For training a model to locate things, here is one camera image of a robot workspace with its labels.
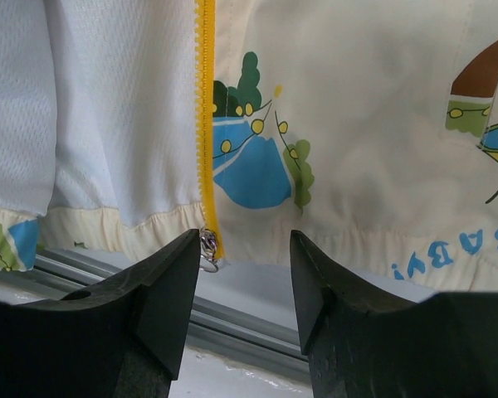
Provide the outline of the cream printed kids jacket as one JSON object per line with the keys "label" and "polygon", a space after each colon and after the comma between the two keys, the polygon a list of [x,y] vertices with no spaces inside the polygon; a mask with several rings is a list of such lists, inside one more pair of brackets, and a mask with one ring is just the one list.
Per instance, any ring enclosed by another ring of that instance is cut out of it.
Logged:
{"label": "cream printed kids jacket", "polygon": [[498,1],[0,1],[0,270],[201,228],[498,290]]}

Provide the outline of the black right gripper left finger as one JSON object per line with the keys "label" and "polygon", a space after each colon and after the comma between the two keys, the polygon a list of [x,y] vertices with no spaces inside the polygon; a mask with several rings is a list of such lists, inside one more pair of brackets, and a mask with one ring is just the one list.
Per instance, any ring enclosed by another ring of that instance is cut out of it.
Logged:
{"label": "black right gripper left finger", "polygon": [[197,230],[64,298],[0,301],[0,397],[165,397],[198,279]]}

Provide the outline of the silver zipper slider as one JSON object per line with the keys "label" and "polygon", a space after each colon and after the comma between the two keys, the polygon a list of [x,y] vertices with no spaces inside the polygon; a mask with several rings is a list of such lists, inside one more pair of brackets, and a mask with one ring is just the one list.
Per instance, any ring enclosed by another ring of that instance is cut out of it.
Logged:
{"label": "silver zipper slider", "polygon": [[199,230],[200,270],[215,274],[219,271],[217,263],[217,236],[207,228]]}

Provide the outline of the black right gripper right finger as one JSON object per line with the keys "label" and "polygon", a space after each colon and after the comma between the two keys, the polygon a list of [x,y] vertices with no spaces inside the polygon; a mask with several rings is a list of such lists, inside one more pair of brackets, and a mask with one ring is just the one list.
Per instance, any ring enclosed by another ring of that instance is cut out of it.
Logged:
{"label": "black right gripper right finger", "polygon": [[498,397],[498,293],[414,303],[290,235],[301,352],[317,397]]}

